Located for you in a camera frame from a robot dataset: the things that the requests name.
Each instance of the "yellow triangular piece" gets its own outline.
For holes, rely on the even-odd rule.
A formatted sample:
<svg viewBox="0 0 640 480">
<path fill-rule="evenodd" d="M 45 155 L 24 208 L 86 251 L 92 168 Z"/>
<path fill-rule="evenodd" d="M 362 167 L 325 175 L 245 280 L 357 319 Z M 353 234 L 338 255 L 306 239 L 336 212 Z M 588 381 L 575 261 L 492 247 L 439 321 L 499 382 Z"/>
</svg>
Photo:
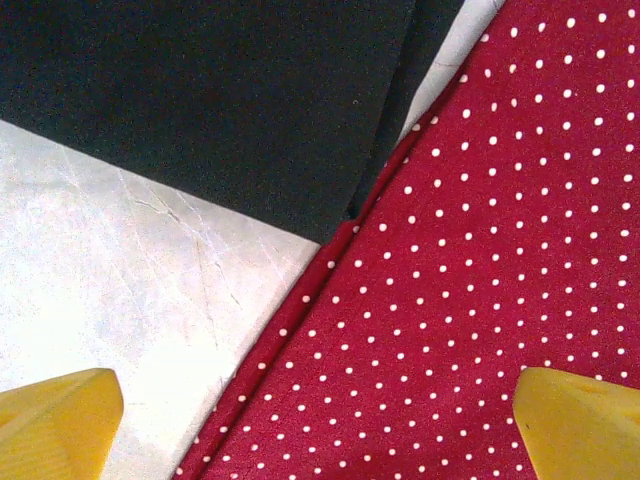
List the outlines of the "yellow triangular piece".
<svg viewBox="0 0 640 480">
<path fill-rule="evenodd" d="M 528 368 L 513 408 L 540 480 L 640 478 L 640 390 Z"/>
<path fill-rule="evenodd" d="M 0 393 L 0 480 L 99 478 L 122 411 L 108 369 Z"/>
</svg>

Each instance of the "white marble surface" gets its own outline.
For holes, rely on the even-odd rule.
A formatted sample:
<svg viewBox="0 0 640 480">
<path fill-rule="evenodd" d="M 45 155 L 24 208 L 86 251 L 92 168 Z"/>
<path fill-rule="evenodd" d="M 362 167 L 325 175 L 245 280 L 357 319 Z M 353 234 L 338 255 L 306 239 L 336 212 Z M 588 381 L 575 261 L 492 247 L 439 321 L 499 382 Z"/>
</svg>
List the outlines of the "white marble surface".
<svg viewBox="0 0 640 480">
<path fill-rule="evenodd" d="M 410 120 L 496 8 L 467 0 Z M 3 122 L 0 195 L 0 391 L 115 369 L 102 478 L 168 478 L 317 246 Z"/>
</svg>

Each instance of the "yellow plastic object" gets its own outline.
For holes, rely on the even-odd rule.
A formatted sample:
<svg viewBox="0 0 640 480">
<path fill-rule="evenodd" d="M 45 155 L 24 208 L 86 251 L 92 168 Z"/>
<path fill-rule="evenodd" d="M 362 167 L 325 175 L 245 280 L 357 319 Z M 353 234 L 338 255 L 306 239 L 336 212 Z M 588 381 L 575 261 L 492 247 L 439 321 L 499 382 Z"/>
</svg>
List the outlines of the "yellow plastic object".
<svg viewBox="0 0 640 480">
<path fill-rule="evenodd" d="M 0 393 L 0 480 L 99 478 L 122 411 L 102 368 Z"/>
<path fill-rule="evenodd" d="M 528 368 L 514 416 L 540 480 L 640 478 L 640 390 Z"/>
</svg>

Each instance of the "red polka dot fabric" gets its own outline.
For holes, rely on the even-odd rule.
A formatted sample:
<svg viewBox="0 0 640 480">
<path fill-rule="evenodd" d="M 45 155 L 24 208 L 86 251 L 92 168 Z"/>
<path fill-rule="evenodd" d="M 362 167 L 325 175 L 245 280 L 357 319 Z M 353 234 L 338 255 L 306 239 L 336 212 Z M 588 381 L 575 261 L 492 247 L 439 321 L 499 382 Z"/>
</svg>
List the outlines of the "red polka dot fabric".
<svg viewBox="0 0 640 480">
<path fill-rule="evenodd" d="M 534 479 L 523 369 L 640 388 L 636 7 L 507 2 L 175 479 Z"/>
</svg>

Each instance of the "table surface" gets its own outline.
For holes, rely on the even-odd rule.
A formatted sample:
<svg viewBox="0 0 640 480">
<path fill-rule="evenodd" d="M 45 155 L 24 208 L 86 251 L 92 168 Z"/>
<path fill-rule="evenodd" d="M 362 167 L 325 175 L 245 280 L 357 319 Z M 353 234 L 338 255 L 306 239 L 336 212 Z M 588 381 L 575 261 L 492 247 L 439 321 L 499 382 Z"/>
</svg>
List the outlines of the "table surface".
<svg viewBox="0 0 640 480">
<path fill-rule="evenodd" d="M 408 128 L 501 3 L 467 0 Z M 0 391 L 113 368 L 102 478 L 170 477 L 317 245 L 4 122 L 0 193 Z"/>
</svg>

